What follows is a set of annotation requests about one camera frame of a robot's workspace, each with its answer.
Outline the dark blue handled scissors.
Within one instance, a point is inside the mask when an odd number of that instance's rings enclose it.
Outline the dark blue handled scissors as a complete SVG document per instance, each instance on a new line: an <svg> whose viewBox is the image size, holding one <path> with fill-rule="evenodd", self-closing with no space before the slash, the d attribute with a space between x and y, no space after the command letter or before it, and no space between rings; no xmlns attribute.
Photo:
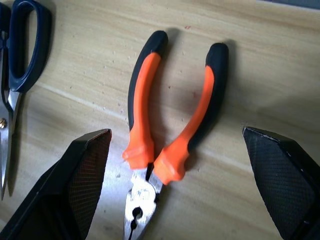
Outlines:
<svg viewBox="0 0 320 240"><path fill-rule="evenodd" d="M25 66L26 21L36 13L37 25L30 63ZM0 2L0 199L4 198L21 95L42 74L50 48L51 11L36 0Z"/></svg>

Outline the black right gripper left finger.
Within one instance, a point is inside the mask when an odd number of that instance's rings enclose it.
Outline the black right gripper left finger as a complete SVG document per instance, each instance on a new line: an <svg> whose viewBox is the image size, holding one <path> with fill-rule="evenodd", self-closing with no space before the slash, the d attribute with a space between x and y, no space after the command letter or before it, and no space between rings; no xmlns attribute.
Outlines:
<svg viewBox="0 0 320 240"><path fill-rule="evenodd" d="M110 129L73 140L36 182L0 240L85 240L102 193Z"/></svg>

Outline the orange and black pliers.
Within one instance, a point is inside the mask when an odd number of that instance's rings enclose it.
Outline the orange and black pliers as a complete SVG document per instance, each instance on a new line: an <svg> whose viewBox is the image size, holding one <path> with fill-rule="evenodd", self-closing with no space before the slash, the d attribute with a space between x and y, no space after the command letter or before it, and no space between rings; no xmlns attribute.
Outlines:
<svg viewBox="0 0 320 240"><path fill-rule="evenodd" d="M206 55L204 85L192 118L177 138L155 155L148 103L151 85L168 42L165 31L153 32L138 56L130 79L129 143L122 157L132 170L132 188L126 195L122 240L142 240L156 212L162 188L184 178L187 158L212 129L224 100L229 48L218 42Z"/></svg>

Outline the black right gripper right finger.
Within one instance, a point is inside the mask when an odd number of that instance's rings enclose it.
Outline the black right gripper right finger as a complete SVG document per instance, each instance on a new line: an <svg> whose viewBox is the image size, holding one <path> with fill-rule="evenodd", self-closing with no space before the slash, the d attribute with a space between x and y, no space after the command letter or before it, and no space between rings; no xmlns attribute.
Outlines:
<svg viewBox="0 0 320 240"><path fill-rule="evenodd" d="M320 166L293 139L245 126L254 179L283 240L320 240Z"/></svg>

